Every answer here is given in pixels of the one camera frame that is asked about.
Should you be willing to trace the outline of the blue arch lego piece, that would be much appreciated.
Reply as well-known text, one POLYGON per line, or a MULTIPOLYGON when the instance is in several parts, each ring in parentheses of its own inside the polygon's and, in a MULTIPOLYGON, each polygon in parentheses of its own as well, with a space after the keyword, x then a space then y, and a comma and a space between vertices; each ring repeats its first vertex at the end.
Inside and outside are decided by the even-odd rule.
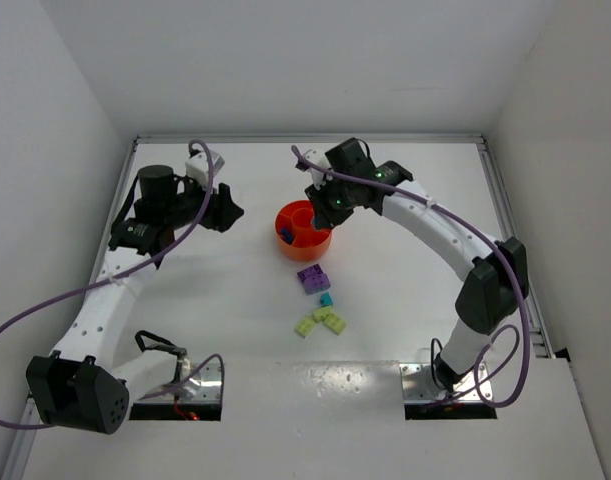
POLYGON ((279 231, 279 236, 281 237, 281 239, 288 245, 291 245, 294 241, 294 237, 291 233, 291 231, 287 228, 282 228, 279 231))

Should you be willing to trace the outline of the teal lego block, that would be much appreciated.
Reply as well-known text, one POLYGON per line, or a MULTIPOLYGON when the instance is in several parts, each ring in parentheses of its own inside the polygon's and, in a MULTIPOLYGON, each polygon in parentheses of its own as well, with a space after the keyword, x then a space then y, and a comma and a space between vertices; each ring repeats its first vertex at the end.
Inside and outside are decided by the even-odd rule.
POLYGON ((320 304, 322 306, 332 306, 333 305, 333 300, 330 294, 328 293, 324 293, 321 297, 320 297, 320 304))

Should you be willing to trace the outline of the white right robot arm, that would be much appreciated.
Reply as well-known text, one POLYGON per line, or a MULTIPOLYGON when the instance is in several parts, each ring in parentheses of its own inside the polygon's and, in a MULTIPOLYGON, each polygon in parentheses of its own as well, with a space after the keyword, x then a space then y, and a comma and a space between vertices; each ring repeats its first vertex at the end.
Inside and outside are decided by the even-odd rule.
POLYGON ((369 146, 357 138, 326 152, 292 152, 297 168, 312 178, 305 193, 316 229, 339 227, 358 207, 371 210, 414 235, 461 281, 457 323, 424 373, 436 403, 454 399, 456 385, 468 374, 479 374, 484 356, 507 330, 522 352, 517 384, 508 398, 514 402, 526 382, 530 356, 525 246, 515 237, 501 241, 481 232, 436 202, 399 163, 376 165, 369 146))

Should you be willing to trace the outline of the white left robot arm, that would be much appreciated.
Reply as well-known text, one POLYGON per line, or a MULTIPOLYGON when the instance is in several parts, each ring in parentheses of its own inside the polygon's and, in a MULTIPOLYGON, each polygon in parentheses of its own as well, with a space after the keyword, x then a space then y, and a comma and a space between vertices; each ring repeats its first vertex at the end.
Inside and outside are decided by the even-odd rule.
POLYGON ((110 228, 106 265, 67 333, 47 356, 35 356, 26 379, 42 423, 112 434, 132 405, 156 395, 178 395, 192 376, 186 349, 140 330, 139 355, 114 358, 140 293, 159 270, 175 232, 194 225, 219 233, 244 214, 227 184, 179 176, 164 165, 141 168, 110 228))

